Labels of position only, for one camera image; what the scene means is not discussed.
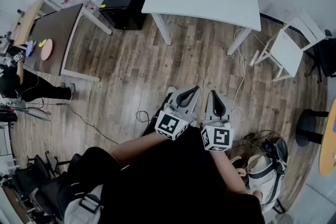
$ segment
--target round wooden table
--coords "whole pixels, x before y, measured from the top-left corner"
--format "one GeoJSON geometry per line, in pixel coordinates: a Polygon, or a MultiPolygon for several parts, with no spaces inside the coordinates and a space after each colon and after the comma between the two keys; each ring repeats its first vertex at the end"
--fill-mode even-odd
{"type": "Polygon", "coordinates": [[[321,144],[319,172],[321,175],[330,174],[336,166],[336,98],[330,112],[304,110],[296,125],[295,139],[299,146],[310,142],[321,144]],[[315,132],[316,117],[328,117],[324,134],[315,132]]]}

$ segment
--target wooden floor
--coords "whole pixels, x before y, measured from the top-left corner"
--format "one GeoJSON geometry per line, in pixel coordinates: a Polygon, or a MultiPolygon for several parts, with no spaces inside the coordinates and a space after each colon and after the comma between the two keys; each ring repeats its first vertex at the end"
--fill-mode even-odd
{"type": "MultiPolygon", "coordinates": [[[[238,52],[233,56],[226,55],[239,27],[182,16],[167,16],[165,20],[172,46],[164,44],[150,16],[142,31],[113,29],[110,36],[82,18],[66,69],[99,76],[101,81],[41,76],[55,85],[60,85],[61,81],[74,82],[78,95],[70,101],[71,106],[118,143],[139,136],[146,123],[137,122],[136,111],[145,110],[152,116],[163,101],[168,86],[199,85],[202,91],[196,110],[198,118],[203,119],[209,91],[216,90],[233,101],[243,77],[238,52]]],[[[262,32],[255,34],[265,43],[280,25],[263,18],[261,24],[262,32]]],[[[305,43],[300,34],[291,30],[288,34],[297,44],[305,43]]],[[[317,84],[315,73],[309,78],[304,76],[312,65],[304,56],[294,79],[272,82],[277,69],[271,62],[265,60],[254,67],[249,66],[255,51],[262,48],[253,35],[249,35],[241,46],[246,78],[235,106],[244,109],[245,119],[238,120],[241,111],[237,109],[233,120],[235,139],[264,129],[274,130],[285,138],[290,159],[280,198],[288,208],[302,187],[318,148],[313,144],[305,148],[296,145],[295,124],[303,109],[325,109],[327,81],[323,79],[317,84]]],[[[14,153],[22,165],[25,165],[27,155],[43,156],[46,150],[63,161],[91,146],[106,150],[115,147],[92,127],[84,125],[66,106],[46,105],[45,110],[52,113],[51,122],[20,113],[11,131],[14,153]]]]}

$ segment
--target forearm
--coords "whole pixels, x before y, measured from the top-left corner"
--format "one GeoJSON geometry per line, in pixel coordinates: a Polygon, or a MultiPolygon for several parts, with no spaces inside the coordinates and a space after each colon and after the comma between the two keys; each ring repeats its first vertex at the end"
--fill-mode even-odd
{"type": "Polygon", "coordinates": [[[17,62],[16,74],[20,77],[20,85],[23,83],[23,64],[19,61],[17,62]]]}
{"type": "Polygon", "coordinates": [[[124,142],[114,149],[111,155],[121,166],[126,166],[150,148],[166,141],[167,138],[157,132],[124,142]]]}
{"type": "Polygon", "coordinates": [[[216,167],[221,174],[227,188],[234,193],[246,193],[242,178],[224,152],[210,152],[216,167]]]}

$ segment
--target black box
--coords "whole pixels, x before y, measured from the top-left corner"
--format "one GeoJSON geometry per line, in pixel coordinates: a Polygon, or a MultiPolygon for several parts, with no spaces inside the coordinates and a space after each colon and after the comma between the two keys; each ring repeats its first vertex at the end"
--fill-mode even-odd
{"type": "Polygon", "coordinates": [[[103,0],[99,12],[115,29],[141,30],[146,14],[141,13],[145,0],[103,0]]]}

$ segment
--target pink plate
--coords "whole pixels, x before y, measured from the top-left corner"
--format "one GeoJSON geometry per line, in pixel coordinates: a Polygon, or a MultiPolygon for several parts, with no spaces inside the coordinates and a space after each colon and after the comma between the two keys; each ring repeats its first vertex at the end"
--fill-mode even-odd
{"type": "Polygon", "coordinates": [[[53,41],[51,39],[48,39],[46,43],[44,44],[42,50],[41,50],[41,59],[42,61],[45,61],[49,58],[52,52],[52,43],[53,41]]]}

